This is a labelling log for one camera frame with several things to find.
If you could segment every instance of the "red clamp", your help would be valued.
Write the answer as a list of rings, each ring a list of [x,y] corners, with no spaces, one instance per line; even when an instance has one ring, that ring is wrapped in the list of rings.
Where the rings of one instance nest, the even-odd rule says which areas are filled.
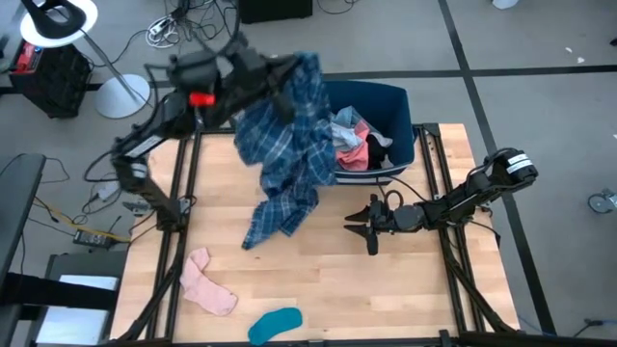
[[[214,106],[216,97],[214,94],[192,92],[189,94],[189,105],[193,107]]]

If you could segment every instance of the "black cabinet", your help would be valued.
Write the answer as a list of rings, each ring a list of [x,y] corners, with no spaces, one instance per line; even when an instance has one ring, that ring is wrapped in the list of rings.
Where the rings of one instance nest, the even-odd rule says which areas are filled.
[[[238,7],[245,24],[312,15],[312,0],[239,0]]]

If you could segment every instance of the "pink cloth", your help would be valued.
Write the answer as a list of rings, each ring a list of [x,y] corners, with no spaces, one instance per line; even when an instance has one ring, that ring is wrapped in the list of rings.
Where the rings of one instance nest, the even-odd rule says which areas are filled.
[[[201,273],[209,261],[210,255],[206,248],[189,253],[184,263],[182,276],[180,276],[180,283],[184,288],[184,299],[197,303],[203,309],[218,316],[227,315],[235,307],[238,297]]]
[[[370,128],[360,120],[354,128],[356,136],[362,139],[362,144],[348,151],[336,151],[336,161],[345,170],[365,171],[368,169],[368,143],[366,137],[370,133]]]

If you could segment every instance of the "black case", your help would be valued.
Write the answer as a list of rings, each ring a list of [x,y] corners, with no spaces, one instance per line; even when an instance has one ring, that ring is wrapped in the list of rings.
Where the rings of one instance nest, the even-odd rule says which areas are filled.
[[[312,0],[239,0],[238,7],[245,24],[312,15]]]
[[[13,69],[25,41],[19,45]],[[78,115],[92,72],[86,58],[72,44],[58,48],[39,48],[27,71],[13,71],[13,88],[37,105],[50,118]]]

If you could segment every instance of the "wheel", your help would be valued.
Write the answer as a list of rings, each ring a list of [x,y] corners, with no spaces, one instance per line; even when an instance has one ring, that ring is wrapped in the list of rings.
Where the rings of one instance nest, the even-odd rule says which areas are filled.
[[[606,199],[602,194],[594,194],[587,200],[589,208],[594,212],[606,214],[612,212],[612,202]]]

